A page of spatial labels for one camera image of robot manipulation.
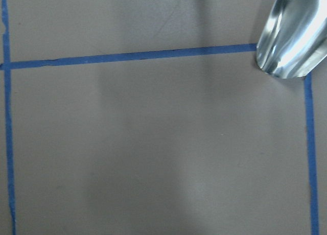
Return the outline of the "metal scoop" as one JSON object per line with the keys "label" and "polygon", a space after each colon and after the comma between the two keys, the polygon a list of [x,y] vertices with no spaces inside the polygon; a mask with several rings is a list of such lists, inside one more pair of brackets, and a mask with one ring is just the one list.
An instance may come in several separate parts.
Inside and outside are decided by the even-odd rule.
{"label": "metal scoop", "polygon": [[256,63],[281,79],[305,77],[326,57],[326,0],[275,0]]}

